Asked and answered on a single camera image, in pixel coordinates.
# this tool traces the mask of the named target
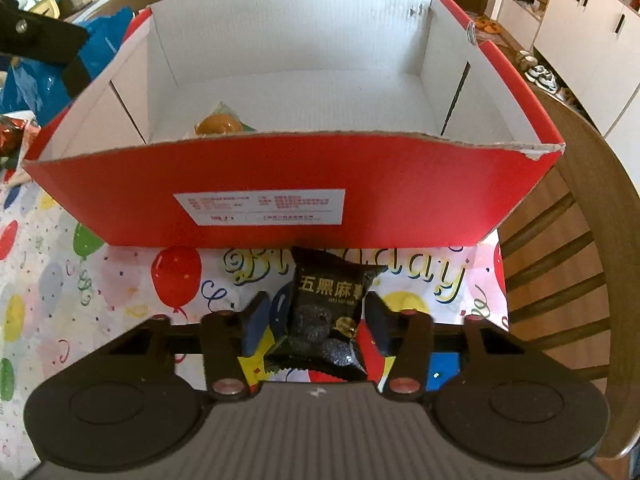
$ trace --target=grey ribbed panel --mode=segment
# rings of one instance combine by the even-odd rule
[[[152,465],[98,474],[46,463],[28,478],[602,480],[606,476],[587,462],[544,473],[485,464],[444,440],[418,404],[386,400],[372,384],[265,383],[251,400],[216,405],[186,446]]]

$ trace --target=orange candy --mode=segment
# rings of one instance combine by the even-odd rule
[[[196,126],[197,135],[229,134],[241,131],[242,124],[240,121],[228,114],[210,115]]]

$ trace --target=blue plastic bag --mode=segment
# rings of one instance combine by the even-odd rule
[[[132,10],[125,7],[113,16],[79,23],[89,32],[89,39],[78,56],[91,80],[115,56],[132,18]],[[0,91],[0,114],[31,110],[41,125],[49,123],[71,102],[62,82],[63,70],[61,66],[21,59],[17,67],[9,68],[4,88]]]

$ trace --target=wooden floor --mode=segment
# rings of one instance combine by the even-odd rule
[[[509,57],[513,56],[513,49],[502,49]],[[552,120],[562,121],[562,127],[569,127],[581,131],[592,126],[576,112],[573,112],[565,104],[559,101],[546,99],[543,106]],[[568,188],[556,170],[549,174],[538,184],[532,194],[525,200],[500,227],[500,238],[507,239],[540,211],[551,206],[555,201],[567,193]],[[525,247],[513,253],[504,261],[504,270],[507,277],[516,273],[531,262],[549,254],[564,244],[568,238],[575,238],[588,231],[588,226],[580,209],[574,204],[565,212],[559,221],[551,228],[544,231],[535,240]],[[580,264],[576,257],[570,258],[564,264],[551,270],[549,275],[542,276],[533,282],[518,288],[509,294],[509,310],[512,312],[523,304],[532,300],[544,298],[548,294],[560,290],[567,278],[583,275],[585,262],[590,267],[589,274],[602,271],[600,259],[594,244],[583,251],[591,251],[585,258],[580,255]],[[524,340],[529,340],[549,333],[559,332],[573,326],[580,326],[586,322],[594,321],[609,315],[606,287],[590,292],[581,299],[580,308],[569,303],[564,307],[551,311],[540,317],[515,324],[511,331]],[[609,331],[592,336],[590,338],[555,348],[547,352],[557,361],[570,368],[589,367],[609,363]],[[606,386],[606,379],[596,381],[602,391]],[[613,479],[622,480],[628,478],[628,458],[617,461],[598,461]]]

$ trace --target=screw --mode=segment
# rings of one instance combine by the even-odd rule
[[[420,389],[420,383],[411,377],[396,377],[391,379],[389,387],[396,394],[414,394]]]
[[[20,20],[15,24],[15,31],[18,34],[24,34],[27,31],[27,22],[25,22],[24,20]]]
[[[226,378],[213,383],[213,391],[220,395],[237,395],[244,390],[244,384],[238,379]]]

